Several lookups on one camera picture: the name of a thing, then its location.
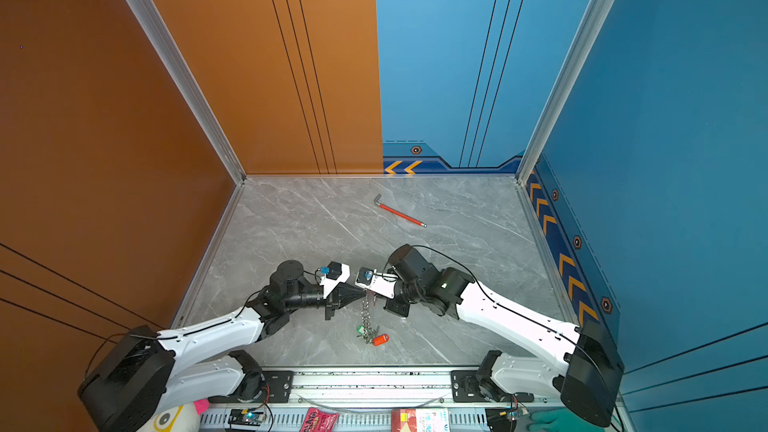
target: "orange chevron stripe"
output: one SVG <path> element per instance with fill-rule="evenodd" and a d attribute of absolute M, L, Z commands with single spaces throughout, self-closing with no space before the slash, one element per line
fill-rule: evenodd
<path fill-rule="evenodd" d="M 570 258 L 570 257 L 569 257 L 569 256 L 567 256 L 567 255 L 562 255 L 562 254 L 560 254 L 560 276 L 561 276 L 561 277 L 563 276 L 563 264 L 564 264 L 564 263 L 566 263 L 566 264 L 571 264 L 571 265 L 573 265 L 574 267 L 576 267 L 576 264 L 574 264 L 574 261 L 573 261 L 573 259 L 572 259 L 572 258 Z"/>
<path fill-rule="evenodd" d="M 398 167 L 400 164 L 402 164 L 402 160 L 395 160 L 389 167 L 385 168 L 384 171 L 389 172 L 389 174 L 392 176 L 396 176 L 397 172 L 395 172 L 393 169 Z"/>
<path fill-rule="evenodd" d="M 568 278 L 568 296 L 571 298 L 571 300 L 574 299 L 574 285 L 576 287 L 579 287 L 584 292 L 587 291 L 586 288 L 584 288 L 584 284 L 582 284 L 580 281 L 573 278 L 573 276 Z"/>
<path fill-rule="evenodd" d="M 540 213 L 542 211 L 542 206 L 548 206 L 549 202 L 545 201 L 542 198 L 536 199 L 536 217 L 541 217 L 542 214 Z"/>
<path fill-rule="evenodd" d="M 412 176 L 415 176 L 415 175 L 416 175 L 416 172 L 414 172 L 414 171 L 413 171 L 413 168 L 414 168 L 414 167 L 416 167 L 416 166 L 417 166 L 418 164 L 420 164 L 420 163 L 422 163 L 422 161 L 420 161 L 420 160 L 417 160 L 416 162 L 414 162 L 414 163 L 413 163 L 413 164 L 411 164 L 410 166 L 406 167 L 406 172 L 408 172 L 408 173 L 409 173 L 410 175 L 412 175 Z"/>
<path fill-rule="evenodd" d="M 542 189 L 542 186 L 539 184 L 531 184 L 531 204 L 533 203 L 533 189 L 538 188 L 539 190 Z"/>
<path fill-rule="evenodd" d="M 596 320 L 596 321 L 600 322 L 600 319 L 598 318 L 598 314 L 597 314 L 595 311 L 593 311 L 593 310 L 592 310 L 592 309 L 589 307 L 589 305 L 586 305 L 585 303 L 583 303 L 583 302 L 581 302 L 581 301 L 580 301 L 580 302 L 578 303 L 578 322 L 579 322 L 581 325 L 584 325 L 584 312 L 587 312 L 587 313 L 588 313 L 588 314 L 590 314 L 592 317 L 594 317 L 594 320 Z"/>
<path fill-rule="evenodd" d="M 558 223 L 558 221 L 554 220 L 554 217 L 544 214 L 544 235 L 547 235 L 547 222 Z"/>

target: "snack package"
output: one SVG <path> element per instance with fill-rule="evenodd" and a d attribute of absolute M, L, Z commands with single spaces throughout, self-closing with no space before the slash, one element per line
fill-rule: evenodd
<path fill-rule="evenodd" d="M 394 409 L 392 432 L 449 432 L 448 409 Z"/>
<path fill-rule="evenodd" d="M 300 432 L 331 432 L 338 418 L 338 414 L 326 414 L 316 408 L 310 408 L 306 413 Z"/>

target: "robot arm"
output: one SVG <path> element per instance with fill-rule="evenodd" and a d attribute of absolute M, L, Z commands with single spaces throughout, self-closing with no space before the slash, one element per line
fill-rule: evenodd
<path fill-rule="evenodd" d="M 137 430 L 163 410 L 202 398 L 256 397 L 264 376 L 247 352 L 201 360 L 271 336 L 300 308 L 324 307 L 330 320 L 365 296 L 344 283 L 349 266 L 332 262 L 325 272 L 320 284 L 311 284 L 302 264 L 286 261 L 235 311 L 173 330 L 154 333 L 145 325 L 127 332 L 83 380 L 78 396 L 101 432 Z"/>
<path fill-rule="evenodd" d="M 559 396 L 580 418 L 608 427 L 624 373 L 616 344 L 595 322 L 583 327 L 534 312 L 453 267 L 437 270 L 411 245 L 389 257 L 399 277 L 384 309 L 408 316 L 422 303 L 438 315 L 481 325 L 522 346 L 543 362 L 517 360 L 488 352 L 476 383 L 488 400 L 503 402 L 517 392 Z"/>

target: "orange wall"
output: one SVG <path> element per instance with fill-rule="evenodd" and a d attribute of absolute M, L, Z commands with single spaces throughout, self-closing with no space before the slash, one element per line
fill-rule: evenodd
<path fill-rule="evenodd" d="M 154 0 L 249 174 L 382 171 L 376 0 Z"/>
<path fill-rule="evenodd" d="M 170 325 L 234 184 L 124 0 L 2 0 L 0 24 L 0 430 L 92 430 L 91 354 Z"/>

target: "red allen key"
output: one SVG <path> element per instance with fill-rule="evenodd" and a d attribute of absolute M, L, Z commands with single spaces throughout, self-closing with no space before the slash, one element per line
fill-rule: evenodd
<path fill-rule="evenodd" d="M 424 222 L 422 222 L 422 221 L 420 221 L 420 220 L 416 220 L 415 218 L 413 218 L 413 217 L 411 217 L 411 216 L 407 216 L 406 214 L 403 214 L 402 212 L 398 212 L 398 211 L 397 211 L 397 210 L 395 210 L 394 208 L 391 208 L 391 207 L 387 207 L 387 206 L 385 206 L 384 204 L 382 204 L 382 203 L 379 201 L 379 199 L 380 199 L 381 197 L 382 197 L 382 195 L 381 195 L 381 194 L 379 194 L 378 196 L 376 196 L 376 198 L 374 198 L 374 199 L 373 199 L 373 203 L 374 203 L 374 204 L 376 204 L 377 206 L 379 206 L 379 207 L 383 208 L 384 210 L 386 210 L 386 211 L 388 211 L 388 212 L 391 212 L 391 213 L 395 214 L 395 215 L 396 215 L 396 216 L 398 216 L 398 217 L 402 217 L 402 218 L 404 218 L 405 220 L 407 220 L 407 221 L 409 221 L 409 222 L 413 222 L 413 223 L 414 223 L 414 224 L 416 224 L 417 226 L 422 226 L 422 227 L 426 227 L 426 226 L 427 226 L 427 224 L 425 224 Z"/>

